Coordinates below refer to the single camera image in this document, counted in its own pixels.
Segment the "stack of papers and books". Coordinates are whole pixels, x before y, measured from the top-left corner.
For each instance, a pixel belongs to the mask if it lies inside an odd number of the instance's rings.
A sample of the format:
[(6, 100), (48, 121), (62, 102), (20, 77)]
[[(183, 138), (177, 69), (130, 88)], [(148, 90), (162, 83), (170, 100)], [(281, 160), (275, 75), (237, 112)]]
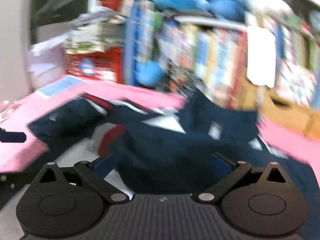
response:
[(105, 52), (124, 43), (126, 18), (109, 8), (81, 14), (71, 21), (71, 30), (64, 42), (66, 54), (81, 55)]

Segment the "white loose paper sheet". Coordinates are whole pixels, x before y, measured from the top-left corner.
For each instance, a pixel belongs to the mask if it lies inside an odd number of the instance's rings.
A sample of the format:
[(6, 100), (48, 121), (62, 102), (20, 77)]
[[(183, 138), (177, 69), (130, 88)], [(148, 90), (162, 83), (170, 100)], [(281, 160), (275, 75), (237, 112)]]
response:
[(31, 46), (28, 55), (28, 72), (34, 89), (59, 79), (65, 73), (64, 43), (68, 33)]

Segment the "smartphone with lit screen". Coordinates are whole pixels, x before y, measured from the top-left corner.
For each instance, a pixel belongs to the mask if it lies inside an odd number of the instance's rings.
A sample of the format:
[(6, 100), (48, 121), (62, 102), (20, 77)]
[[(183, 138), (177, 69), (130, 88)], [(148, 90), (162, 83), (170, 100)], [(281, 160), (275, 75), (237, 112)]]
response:
[(273, 88), (276, 79), (276, 37), (266, 29), (247, 27), (247, 78), (256, 86)]

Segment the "row of colourful books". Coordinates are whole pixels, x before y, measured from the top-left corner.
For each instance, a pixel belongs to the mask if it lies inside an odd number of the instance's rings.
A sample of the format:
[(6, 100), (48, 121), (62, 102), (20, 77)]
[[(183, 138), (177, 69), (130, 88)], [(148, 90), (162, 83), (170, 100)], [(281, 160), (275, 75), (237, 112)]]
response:
[(276, 37), (278, 96), (310, 107), (317, 85), (319, 46), (308, 26), (295, 18), (250, 16), (244, 25), (205, 16), (175, 15), (164, 20), (160, 44), (163, 66), (186, 67), (201, 78), (204, 94), (223, 106), (235, 102), (241, 78), (247, 79), (247, 27), (270, 30)]

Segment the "white and navy jacket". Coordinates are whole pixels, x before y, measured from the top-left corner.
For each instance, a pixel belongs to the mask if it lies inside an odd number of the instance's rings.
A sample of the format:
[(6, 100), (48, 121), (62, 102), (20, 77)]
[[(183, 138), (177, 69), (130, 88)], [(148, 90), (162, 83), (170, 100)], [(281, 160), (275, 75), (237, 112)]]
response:
[[(258, 123), (257, 111), (221, 108), (200, 91), (182, 109), (82, 94), (29, 130), (56, 150), (91, 136), (98, 157), (116, 158), (105, 180), (130, 200), (109, 203), (74, 164), (51, 161), (2, 173), (1, 206), (25, 187), (14, 209), (24, 239), (319, 239), (313, 169), (273, 155)], [(215, 152), (252, 171), (218, 203), (198, 203), (195, 194), (219, 180)]]

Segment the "blue notebook on table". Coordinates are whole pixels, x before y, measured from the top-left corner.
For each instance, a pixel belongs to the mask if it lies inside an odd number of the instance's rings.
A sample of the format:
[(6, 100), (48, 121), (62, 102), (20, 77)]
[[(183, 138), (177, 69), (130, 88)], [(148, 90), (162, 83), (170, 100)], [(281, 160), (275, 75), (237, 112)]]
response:
[(37, 92), (41, 93), (43, 96), (52, 97), (56, 94), (60, 94), (65, 90), (71, 89), (74, 86), (82, 84), (83, 80), (74, 76), (66, 75), (61, 79), (50, 83), (44, 87), (41, 87)]

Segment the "red plastic crate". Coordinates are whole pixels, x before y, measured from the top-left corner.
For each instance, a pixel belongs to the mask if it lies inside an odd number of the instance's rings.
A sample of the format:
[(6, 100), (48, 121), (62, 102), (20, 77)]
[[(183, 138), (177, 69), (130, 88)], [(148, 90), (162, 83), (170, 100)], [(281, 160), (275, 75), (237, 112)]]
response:
[(123, 83), (123, 50), (116, 47), (103, 52), (66, 54), (66, 74)]

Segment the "miniature bicycle model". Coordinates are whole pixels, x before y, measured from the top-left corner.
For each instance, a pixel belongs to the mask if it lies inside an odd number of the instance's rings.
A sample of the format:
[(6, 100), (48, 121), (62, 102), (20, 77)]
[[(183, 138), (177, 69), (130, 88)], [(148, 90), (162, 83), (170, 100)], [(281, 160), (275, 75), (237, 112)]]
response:
[(161, 92), (178, 94), (186, 99), (190, 98), (197, 89), (204, 92), (206, 88), (204, 81), (197, 77), (193, 70), (174, 64), (168, 65), (167, 73), (158, 86)]

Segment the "left row of books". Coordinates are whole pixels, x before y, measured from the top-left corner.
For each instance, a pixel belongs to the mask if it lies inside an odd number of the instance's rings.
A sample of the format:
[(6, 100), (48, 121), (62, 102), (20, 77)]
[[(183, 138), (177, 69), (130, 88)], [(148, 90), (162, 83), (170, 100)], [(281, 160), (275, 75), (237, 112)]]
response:
[(163, 14), (155, 9), (153, 2), (137, 0), (133, 3), (125, 23), (125, 84), (146, 87), (137, 81), (137, 65), (139, 62), (159, 61), (158, 36), (162, 24)]

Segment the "pink patterned table cloth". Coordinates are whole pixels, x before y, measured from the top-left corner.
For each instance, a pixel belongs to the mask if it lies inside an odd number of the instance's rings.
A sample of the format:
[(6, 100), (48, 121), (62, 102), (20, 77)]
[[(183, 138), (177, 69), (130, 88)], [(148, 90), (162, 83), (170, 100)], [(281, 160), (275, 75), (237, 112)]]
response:
[[(7, 131), (24, 132), (27, 136), (26, 142), (21, 144), (1, 144), (1, 171), (22, 171), (47, 151), (47, 145), (35, 138), (27, 125), (84, 93), (109, 101), (126, 98), (147, 108), (180, 109), (185, 103), (184, 98), (179, 95), (94, 80), (85, 80), (50, 98), (35, 92), (15, 102), (11, 106), (13, 112), (1, 123), (1, 127)], [(279, 148), (299, 161), (309, 163), (315, 175), (319, 176), (318, 140), (306, 139), (267, 120), (259, 129), (260, 135), (268, 145)]]

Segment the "wooden drawer organizer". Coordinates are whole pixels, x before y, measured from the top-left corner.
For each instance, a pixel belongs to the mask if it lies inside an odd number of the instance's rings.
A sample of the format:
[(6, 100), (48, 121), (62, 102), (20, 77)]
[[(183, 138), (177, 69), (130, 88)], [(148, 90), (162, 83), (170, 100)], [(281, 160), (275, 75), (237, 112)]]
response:
[(270, 122), (311, 139), (319, 139), (319, 112), (278, 96), (273, 90), (242, 81), (240, 106), (257, 109)]

